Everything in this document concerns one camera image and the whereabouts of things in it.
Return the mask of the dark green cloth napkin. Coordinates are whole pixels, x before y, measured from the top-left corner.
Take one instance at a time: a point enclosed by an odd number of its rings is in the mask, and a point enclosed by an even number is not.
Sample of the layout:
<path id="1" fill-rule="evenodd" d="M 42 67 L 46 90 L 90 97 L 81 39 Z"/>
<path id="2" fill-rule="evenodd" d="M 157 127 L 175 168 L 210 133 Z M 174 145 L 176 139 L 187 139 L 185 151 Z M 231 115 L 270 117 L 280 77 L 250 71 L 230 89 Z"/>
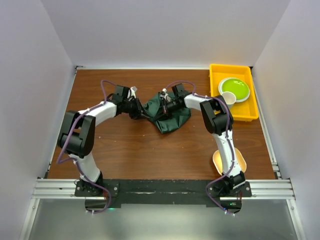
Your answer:
<path id="1" fill-rule="evenodd" d="M 183 107 L 173 110 L 169 116 L 164 115 L 159 119 L 154 120 L 160 107 L 161 98 L 159 92 L 143 105 L 144 110 L 149 115 L 148 120 L 154 124 L 162 134 L 178 130 L 189 120 L 192 115 L 189 108 Z"/>

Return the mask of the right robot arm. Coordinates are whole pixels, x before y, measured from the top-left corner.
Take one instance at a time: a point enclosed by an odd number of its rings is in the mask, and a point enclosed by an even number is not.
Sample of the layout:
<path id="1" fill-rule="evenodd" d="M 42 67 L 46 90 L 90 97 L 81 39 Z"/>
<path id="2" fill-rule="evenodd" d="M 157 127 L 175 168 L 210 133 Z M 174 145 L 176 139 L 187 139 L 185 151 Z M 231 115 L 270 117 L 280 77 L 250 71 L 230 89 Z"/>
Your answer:
<path id="1" fill-rule="evenodd" d="M 237 159 L 233 143 L 234 120 L 227 103 L 221 95 L 208 97 L 189 92 L 181 83 L 173 86 L 172 91 L 174 97 L 170 97 L 165 88 L 159 93 L 160 113 L 168 116 L 182 108 L 201 111 L 205 128 L 217 144 L 222 163 L 221 176 L 209 186 L 219 186 L 227 196 L 235 196 L 246 179 Z"/>

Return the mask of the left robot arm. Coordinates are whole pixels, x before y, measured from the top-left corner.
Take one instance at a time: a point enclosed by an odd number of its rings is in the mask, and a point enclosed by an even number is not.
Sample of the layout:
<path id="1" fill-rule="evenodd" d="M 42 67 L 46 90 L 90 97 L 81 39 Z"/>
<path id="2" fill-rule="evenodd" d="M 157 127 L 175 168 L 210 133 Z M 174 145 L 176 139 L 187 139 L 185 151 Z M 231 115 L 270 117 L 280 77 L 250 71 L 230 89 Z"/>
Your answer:
<path id="1" fill-rule="evenodd" d="M 80 189 L 92 196 L 106 195 L 103 174 L 93 157 L 96 127 L 104 121 L 122 113 L 132 119 L 146 118 L 146 112 L 136 96 L 135 86 L 115 86 L 115 92 L 107 95 L 98 104 L 80 111 L 67 111 L 64 115 L 57 139 L 61 151 L 57 163 L 71 160 L 80 174 Z"/>

